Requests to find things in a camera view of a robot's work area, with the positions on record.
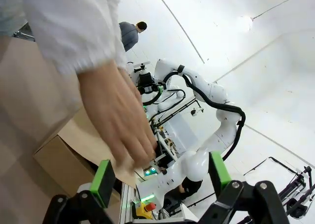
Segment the yellow red emergency stop button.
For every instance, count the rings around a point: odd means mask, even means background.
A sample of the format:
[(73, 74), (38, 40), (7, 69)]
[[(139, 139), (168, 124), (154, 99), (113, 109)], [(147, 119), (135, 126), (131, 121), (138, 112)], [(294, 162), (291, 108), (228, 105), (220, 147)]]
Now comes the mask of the yellow red emergency stop button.
[(135, 205), (135, 215), (137, 219), (148, 219), (152, 220), (153, 211), (156, 209), (156, 205), (153, 202), (144, 203), (139, 202)]

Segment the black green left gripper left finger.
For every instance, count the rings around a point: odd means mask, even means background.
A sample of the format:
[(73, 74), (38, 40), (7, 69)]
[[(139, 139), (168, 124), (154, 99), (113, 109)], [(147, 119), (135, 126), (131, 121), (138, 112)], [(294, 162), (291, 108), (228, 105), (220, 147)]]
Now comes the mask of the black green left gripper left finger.
[(46, 211), (43, 224), (113, 224), (106, 214), (116, 177), (110, 160), (102, 160), (88, 188), (75, 196), (54, 196)]

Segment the brown cardboard box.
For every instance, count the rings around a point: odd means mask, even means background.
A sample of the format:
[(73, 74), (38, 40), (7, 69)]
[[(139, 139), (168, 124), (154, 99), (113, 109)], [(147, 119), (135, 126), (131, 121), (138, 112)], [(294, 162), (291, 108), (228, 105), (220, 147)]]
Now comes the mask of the brown cardboard box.
[(92, 125), (85, 109), (80, 109), (46, 144), (34, 154), (34, 159), (69, 196), (80, 185), (90, 183), (95, 172), (90, 164), (110, 160), (115, 176), (122, 183), (135, 187), (135, 173), (116, 166), (115, 159)]

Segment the standing person grey top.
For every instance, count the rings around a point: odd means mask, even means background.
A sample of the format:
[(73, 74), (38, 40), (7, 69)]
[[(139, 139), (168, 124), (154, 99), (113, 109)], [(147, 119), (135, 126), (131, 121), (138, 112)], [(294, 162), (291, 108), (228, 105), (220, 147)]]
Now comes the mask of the standing person grey top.
[(143, 21), (138, 22), (136, 25), (129, 22), (120, 22), (119, 25), (122, 43), (126, 52), (138, 42), (138, 35), (147, 29), (147, 24)]

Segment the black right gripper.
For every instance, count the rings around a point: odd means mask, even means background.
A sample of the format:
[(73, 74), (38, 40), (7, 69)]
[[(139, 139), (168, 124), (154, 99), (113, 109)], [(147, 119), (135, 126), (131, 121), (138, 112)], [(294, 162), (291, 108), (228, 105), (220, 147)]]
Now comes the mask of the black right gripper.
[(150, 72), (139, 74), (137, 88), (140, 94), (150, 94), (157, 91), (159, 94), (162, 94), (164, 91), (164, 86), (157, 85)]

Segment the crouching person black clothes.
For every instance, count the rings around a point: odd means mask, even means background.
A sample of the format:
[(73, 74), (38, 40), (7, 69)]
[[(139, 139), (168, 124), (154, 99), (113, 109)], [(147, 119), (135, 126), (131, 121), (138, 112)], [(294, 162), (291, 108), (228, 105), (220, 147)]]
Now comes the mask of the crouching person black clothes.
[(171, 196), (176, 200), (185, 200), (186, 198), (197, 193), (202, 185), (202, 182), (203, 180), (195, 182), (185, 178), (178, 187), (171, 191)]

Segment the white control cabinet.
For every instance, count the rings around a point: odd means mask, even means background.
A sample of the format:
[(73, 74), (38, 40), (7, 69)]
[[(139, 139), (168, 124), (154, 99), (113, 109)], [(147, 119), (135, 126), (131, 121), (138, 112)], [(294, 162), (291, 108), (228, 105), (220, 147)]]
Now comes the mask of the white control cabinet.
[(198, 139), (181, 114), (157, 126), (155, 133), (162, 153), (171, 158), (171, 163), (185, 152), (196, 150)]

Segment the person right hand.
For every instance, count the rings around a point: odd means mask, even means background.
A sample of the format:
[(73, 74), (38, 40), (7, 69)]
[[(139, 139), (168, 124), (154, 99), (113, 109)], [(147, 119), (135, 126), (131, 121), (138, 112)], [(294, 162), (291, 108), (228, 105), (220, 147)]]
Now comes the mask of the person right hand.
[(77, 77), (86, 113), (116, 164), (146, 167), (155, 158), (157, 141), (127, 72), (111, 61)]

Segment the round ceiling lamp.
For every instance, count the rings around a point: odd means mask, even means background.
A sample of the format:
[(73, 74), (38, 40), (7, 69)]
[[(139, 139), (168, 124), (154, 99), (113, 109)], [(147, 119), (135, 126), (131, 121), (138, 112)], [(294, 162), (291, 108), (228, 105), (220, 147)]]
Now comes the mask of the round ceiling lamp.
[(237, 19), (237, 27), (241, 32), (249, 32), (253, 25), (253, 19), (249, 16), (240, 16)]

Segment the black wheeled tripod stand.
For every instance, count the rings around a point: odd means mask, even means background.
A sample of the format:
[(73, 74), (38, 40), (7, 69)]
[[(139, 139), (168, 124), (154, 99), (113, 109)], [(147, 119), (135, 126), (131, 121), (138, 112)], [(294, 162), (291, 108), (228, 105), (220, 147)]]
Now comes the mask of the black wheeled tripod stand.
[(312, 204), (315, 203), (315, 183), (312, 178), (312, 168), (304, 166), (303, 170), (294, 169), (274, 157), (268, 157), (244, 175), (254, 173), (267, 161), (272, 161), (294, 175), (291, 181), (278, 192), (278, 195), (285, 211), (290, 217), (296, 220), (304, 218)]

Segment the aluminium table frame profile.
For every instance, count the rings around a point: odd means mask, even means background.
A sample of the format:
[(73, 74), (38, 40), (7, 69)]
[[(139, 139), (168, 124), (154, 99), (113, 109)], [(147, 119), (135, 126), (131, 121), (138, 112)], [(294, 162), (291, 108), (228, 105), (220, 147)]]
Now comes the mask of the aluminium table frame profile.
[(134, 205), (138, 200), (137, 189), (122, 183), (119, 224), (132, 223), (134, 221)]

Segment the person forearm white sleeve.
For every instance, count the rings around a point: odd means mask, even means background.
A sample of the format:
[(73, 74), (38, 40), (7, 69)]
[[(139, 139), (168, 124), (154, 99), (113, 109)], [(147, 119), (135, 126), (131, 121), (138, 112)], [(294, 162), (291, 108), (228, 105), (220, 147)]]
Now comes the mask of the person forearm white sleeve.
[(23, 0), (23, 4), (44, 59), (60, 73), (81, 73), (110, 61), (126, 67), (119, 0)]

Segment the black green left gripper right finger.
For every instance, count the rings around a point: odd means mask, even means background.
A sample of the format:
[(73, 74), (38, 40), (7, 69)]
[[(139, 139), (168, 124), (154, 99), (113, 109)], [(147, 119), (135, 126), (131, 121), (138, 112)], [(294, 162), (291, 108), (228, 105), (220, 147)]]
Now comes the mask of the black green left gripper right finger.
[(208, 172), (217, 200), (197, 224), (229, 224), (237, 211), (248, 212), (253, 224), (290, 224), (272, 182), (251, 186), (246, 181), (232, 180), (217, 152), (209, 153)]

